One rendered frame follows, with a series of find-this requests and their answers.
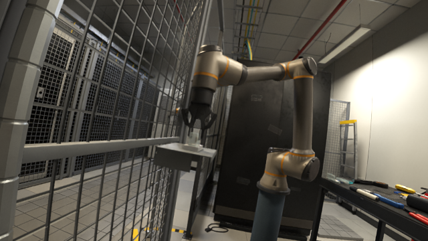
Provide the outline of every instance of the robotic arm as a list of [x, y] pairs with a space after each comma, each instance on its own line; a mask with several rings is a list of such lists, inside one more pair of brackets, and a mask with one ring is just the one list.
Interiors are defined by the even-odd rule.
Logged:
[[208, 129], [216, 115], [211, 103], [217, 85], [241, 85], [264, 80], [294, 80], [293, 147], [270, 148], [265, 173], [257, 186], [268, 193], [288, 195], [285, 177], [313, 181], [318, 174], [320, 161], [312, 150], [313, 79], [316, 62], [311, 57], [274, 64], [266, 67], [246, 67], [224, 56], [219, 46], [202, 46], [197, 56], [193, 75], [191, 103], [182, 110], [185, 124], [193, 128], [201, 121], [201, 129]]

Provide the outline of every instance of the ladder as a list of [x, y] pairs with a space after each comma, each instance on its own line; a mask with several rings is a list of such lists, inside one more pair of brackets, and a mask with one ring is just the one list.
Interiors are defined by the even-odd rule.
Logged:
[[[349, 127], [354, 127], [354, 138], [349, 138]], [[352, 182], [358, 179], [358, 156], [357, 156], [357, 130], [356, 120], [343, 120], [340, 121], [340, 177], [349, 178]], [[354, 150], [348, 150], [348, 141], [354, 142]], [[347, 163], [346, 158], [352, 155], [354, 157], [353, 163]], [[353, 169], [353, 172], [345, 171], [346, 169]]]

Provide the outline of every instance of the stepladder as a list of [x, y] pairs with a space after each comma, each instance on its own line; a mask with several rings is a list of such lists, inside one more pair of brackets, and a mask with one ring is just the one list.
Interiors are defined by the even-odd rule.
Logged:
[[356, 120], [340, 121], [340, 176], [358, 179], [358, 135]]

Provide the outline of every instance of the light fixture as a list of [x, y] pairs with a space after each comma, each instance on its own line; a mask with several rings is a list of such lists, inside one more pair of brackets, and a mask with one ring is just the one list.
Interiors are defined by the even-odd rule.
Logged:
[[337, 56], [344, 49], [353, 44], [356, 40], [360, 39], [364, 34], [370, 31], [370, 26], [360, 25], [350, 34], [348, 34], [339, 44], [336, 44], [327, 54], [321, 57], [319, 64], [327, 64], [332, 58]]

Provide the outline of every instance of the black workbench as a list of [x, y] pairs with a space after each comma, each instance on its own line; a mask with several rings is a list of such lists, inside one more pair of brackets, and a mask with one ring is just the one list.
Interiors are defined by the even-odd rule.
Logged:
[[[382, 195], [385, 198], [391, 199], [395, 202], [400, 202], [405, 205], [408, 210], [416, 211], [418, 214], [422, 214], [428, 217], [428, 214], [415, 208], [407, 206], [406, 201], [400, 198], [399, 194], [395, 194], [397, 191], [395, 188], [390, 187], [388, 189], [375, 187], [373, 185], [353, 184], [353, 186], [367, 189], [377, 194]], [[351, 191], [350, 185], [336, 184], [327, 179], [321, 179], [320, 190], [318, 192], [318, 206], [316, 208], [316, 217], [312, 227], [312, 233], [310, 241], [316, 241], [318, 235], [318, 227], [320, 225], [322, 206], [324, 203], [324, 195], [329, 191], [337, 195], [338, 197], [346, 200], [350, 204], [364, 210], [368, 214], [379, 219], [376, 241], [382, 241], [385, 233], [385, 225], [388, 224], [396, 230], [412, 237], [414, 241], [427, 241], [428, 240], [428, 225], [412, 218], [406, 211], [394, 208], [384, 202], [376, 202], [368, 199], [363, 195]]]

